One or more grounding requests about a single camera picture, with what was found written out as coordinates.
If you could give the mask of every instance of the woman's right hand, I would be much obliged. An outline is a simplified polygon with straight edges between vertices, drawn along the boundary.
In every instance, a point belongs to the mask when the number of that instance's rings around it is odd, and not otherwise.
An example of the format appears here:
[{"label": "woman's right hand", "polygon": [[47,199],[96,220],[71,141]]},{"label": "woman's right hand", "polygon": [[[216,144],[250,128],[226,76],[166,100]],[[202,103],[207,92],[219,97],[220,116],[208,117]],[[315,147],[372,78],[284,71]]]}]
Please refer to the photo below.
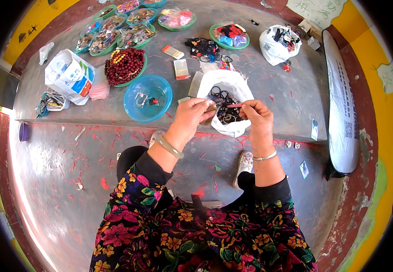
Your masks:
[{"label": "woman's right hand", "polygon": [[249,140],[254,157],[263,158],[274,153],[273,112],[260,100],[248,100],[243,102],[239,116],[251,121]]}]

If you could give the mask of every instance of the jade bangle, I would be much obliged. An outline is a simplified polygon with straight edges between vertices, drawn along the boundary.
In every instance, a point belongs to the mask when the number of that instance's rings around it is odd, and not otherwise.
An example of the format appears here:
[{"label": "jade bangle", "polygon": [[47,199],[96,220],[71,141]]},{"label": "jade bangle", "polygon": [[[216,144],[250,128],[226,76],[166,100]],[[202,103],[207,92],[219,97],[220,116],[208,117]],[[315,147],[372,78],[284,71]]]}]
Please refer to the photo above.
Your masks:
[{"label": "jade bangle", "polygon": [[178,151],[175,147],[167,142],[162,136],[157,138],[157,142],[163,146],[167,151],[169,151],[172,155],[176,156],[179,159],[184,158],[184,154],[181,151]]}]

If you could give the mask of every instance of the green plastic plate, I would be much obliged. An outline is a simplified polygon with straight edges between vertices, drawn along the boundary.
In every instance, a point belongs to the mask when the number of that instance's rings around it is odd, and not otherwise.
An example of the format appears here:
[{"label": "green plastic plate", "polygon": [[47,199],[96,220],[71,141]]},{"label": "green plastic plate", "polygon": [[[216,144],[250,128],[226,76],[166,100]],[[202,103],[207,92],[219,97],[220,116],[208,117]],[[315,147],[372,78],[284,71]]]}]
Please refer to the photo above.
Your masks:
[{"label": "green plastic plate", "polygon": [[221,43],[220,41],[218,41],[218,40],[216,39],[214,30],[215,30],[216,28],[218,28],[218,27],[223,26],[223,25],[225,25],[225,24],[223,24],[223,23],[214,24],[214,25],[212,25],[212,26],[210,27],[210,30],[209,30],[210,37],[211,37],[212,40],[215,41],[215,43],[217,43],[220,47],[225,48],[225,49],[230,49],[230,50],[238,50],[238,49],[243,49],[243,48],[245,48],[245,47],[247,47],[247,46],[249,45],[249,35],[248,35],[248,33],[247,33],[247,43],[246,43],[245,45],[243,45],[243,46],[237,46],[237,47],[236,47],[236,46],[229,46],[229,45],[223,44],[223,43]]}]

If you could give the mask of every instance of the pile of accessories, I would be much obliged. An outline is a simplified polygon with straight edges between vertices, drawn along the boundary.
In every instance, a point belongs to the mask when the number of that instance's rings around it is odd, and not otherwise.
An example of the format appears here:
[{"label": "pile of accessories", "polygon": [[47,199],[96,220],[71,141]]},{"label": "pile of accessories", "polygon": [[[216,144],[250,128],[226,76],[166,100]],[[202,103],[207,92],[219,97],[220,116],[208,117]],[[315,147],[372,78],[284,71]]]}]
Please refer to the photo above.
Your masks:
[{"label": "pile of accessories", "polygon": [[104,68],[109,85],[114,86],[134,79],[144,65],[144,53],[144,50],[133,47],[113,51]]},{"label": "pile of accessories", "polygon": [[229,24],[214,30],[218,41],[228,46],[239,47],[247,44],[248,37],[243,27],[238,24]]},{"label": "pile of accessories", "polygon": [[148,41],[156,35],[152,29],[151,25],[147,23],[137,24],[128,29],[120,29],[122,34],[117,41],[117,48],[127,49]]},{"label": "pile of accessories", "polygon": [[190,54],[195,59],[202,62],[219,61],[221,54],[218,45],[213,41],[205,38],[191,37],[184,45],[190,47]]},{"label": "pile of accessories", "polygon": [[95,40],[90,45],[90,54],[99,54],[111,46],[121,34],[118,30],[106,30],[98,33]]},{"label": "pile of accessories", "polygon": [[101,14],[100,16],[98,16],[98,18],[102,18],[104,16],[106,16],[109,12],[111,12],[113,10],[113,8],[109,8],[106,11],[103,12],[103,14]]},{"label": "pile of accessories", "polygon": [[127,19],[126,15],[114,15],[110,17],[101,26],[101,32],[107,30],[119,29],[123,25],[126,19]]},{"label": "pile of accessories", "polygon": [[165,9],[161,11],[161,14],[159,24],[163,27],[184,27],[196,21],[196,15],[189,10]]},{"label": "pile of accessories", "polygon": [[157,11],[155,9],[143,8],[136,10],[131,13],[127,18],[127,24],[133,26],[135,24],[143,23],[145,21],[151,22],[154,21],[157,15]]},{"label": "pile of accessories", "polygon": [[295,50],[295,44],[300,42],[300,38],[294,32],[293,34],[289,28],[277,28],[272,37],[274,41],[284,45],[289,52],[292,52]]},{"label": "pile of accessories", "polygon": [[126,13],[140,6],[139,0],[130,0],[116,7],[116,14]]},{"label": "pile of accessories", "polygon": [[47,116],[48,111],[60,111],[64,106],[68,107],[69,101],[66,101],[58,92],[48,89],[41,96],[41,100],[36,109],[36,119]]},{"label": "pile of accessories", "polygon": [[210,90],[209,98],[215,101],[217,105],[220,105],[216,112],[216,116],[222,124],[243,120],[243,117],[239,117],[239,110],[242,104],[234,101],[232,95],[228,91],[221,90],[218,86],[213,86]]},{"label": "pile of accessories", "polygon": [[96,33],[88,32],[82,38],[77,41],[77,44],[74,47],[74,53],[84,53],[88,50],[91,45],[92,40],[94,39]]}]

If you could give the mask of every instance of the jewelry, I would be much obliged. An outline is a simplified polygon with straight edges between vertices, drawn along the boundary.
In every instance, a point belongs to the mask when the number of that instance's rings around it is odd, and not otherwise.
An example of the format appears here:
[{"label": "jewelry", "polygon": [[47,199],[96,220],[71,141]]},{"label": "jewelry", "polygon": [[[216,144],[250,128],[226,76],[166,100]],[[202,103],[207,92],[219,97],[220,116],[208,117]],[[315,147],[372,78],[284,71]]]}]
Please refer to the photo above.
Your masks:
[{"label": "jewelry", "polygon": [[252,160],[263,161],[263,160],[267,160],[267,159],[273,158],[273,157],[275,157],[275,156],[276,156],[276,150],[275,150],[274,153],[270,154],[270,155],[267,156],[267,157],[263,157],[263,158],[252,157]]},{"label": "jewelry", "polygon": [[136,105],[138,107],[142,107],[145,104],[145,100],[147,100],[148,95],[146,95],[146,94],[139,94],[138,96],[139,97],[136,98]]},{"label": "jewelry", "polygon": [[157,138],[157,142],[163,146],[169,153],[172,155],[176,156],[179,159],[184,158],[183,152],[178,151],[175,147],[173,147],[171,144],[169,144],[162,136],[159,136]]}]

